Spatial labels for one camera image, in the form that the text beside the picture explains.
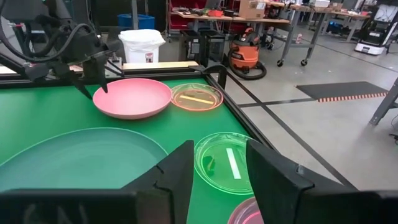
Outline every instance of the yellow strip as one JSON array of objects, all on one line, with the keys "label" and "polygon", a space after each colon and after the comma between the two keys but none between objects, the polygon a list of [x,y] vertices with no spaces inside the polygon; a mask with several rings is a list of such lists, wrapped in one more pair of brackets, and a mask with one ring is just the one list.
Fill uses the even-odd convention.
[{"label": "yellow strip", "polygon": [[207,103],[207,104],[210,104],[210,105],[212,105],[214,103],[212,101],[196,99],[194,97],[189,97],[189,96],[184,96],[184,95],[181,95],[180,98],[184,98],[184,99],[187,99],[187,100],[193,100],[193,101],[197,101],[197,102],[200,102],[200,103]]}]

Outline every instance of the white strip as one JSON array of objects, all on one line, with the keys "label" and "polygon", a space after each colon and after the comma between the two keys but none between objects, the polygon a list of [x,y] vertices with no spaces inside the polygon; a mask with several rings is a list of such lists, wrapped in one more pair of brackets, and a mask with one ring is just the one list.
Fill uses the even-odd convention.
[{"label": "white strip", "polygon": [[231,165],[232,174],[235,179],[242,179],[241,173],[239,173],[238,165],[236,164],[235,155],[231,148],[226,149],[226,153],[228,155],[229,164]]}]

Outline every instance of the white bucket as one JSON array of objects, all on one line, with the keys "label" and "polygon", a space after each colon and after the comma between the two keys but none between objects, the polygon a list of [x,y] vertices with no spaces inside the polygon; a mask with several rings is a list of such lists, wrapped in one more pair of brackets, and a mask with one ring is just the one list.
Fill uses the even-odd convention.
[{"label": "white bucket", "polygon": [[127,30],[119,34],[127,63],[159,62],[159,47],[166,43],[157,30]]}]

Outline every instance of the green tabletop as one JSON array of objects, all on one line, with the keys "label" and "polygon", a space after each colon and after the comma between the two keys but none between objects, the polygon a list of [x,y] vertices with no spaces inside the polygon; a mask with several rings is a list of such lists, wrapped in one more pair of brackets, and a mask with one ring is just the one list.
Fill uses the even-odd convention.
[{"label": "green tabletop", "polygon": [[[169,87],[204,83],[202,79],[164,81]],[[88,86],[92,93],[98,86]],[[95,127],[115,127],[142,133],[167,152],[186,140],[198,142],[218,132],[247,135],[225,105],[207,112],[190,112],[174,105],[140,121],[110,118],[72,86],[0,91],[0,164],[25,148],[53,136]],[[252,195],[232,195],[209,186],[195,172],[188,223],[226,223],[241,202]]]}]

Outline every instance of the green object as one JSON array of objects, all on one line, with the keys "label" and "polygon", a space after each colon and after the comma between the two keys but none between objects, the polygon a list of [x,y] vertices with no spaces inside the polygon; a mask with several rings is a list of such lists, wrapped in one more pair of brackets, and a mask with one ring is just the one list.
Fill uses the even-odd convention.
[{"label": "green object", "polygon": [[238,133],[214,133],[195,146],[195,170],[211,186],[236,195],[253,194],[246,165],[246,141]]},{"label": "green object", "polygon": [[[173,88],[184,83],[207,84],[203,79],[168,80]],[[94,93],[99,86],[88,86]],[[123,128],[141,133],[170,154],[187,139],[198,142],[220,132],[248,135],[226,105],[203,113],[170,104],[159,114],[137,121],[106,116],[73,86],[0,90],[0,164],[48,138],[86,128]],[[232,195],[209,186],[194,172],[188,224],[220,224],[250,195]]]},{"label": "green object", "polygon": [[0,191],[120,189],[166,155],[156,142],[130,130],[74,131],[42,141],[2,164]]}]

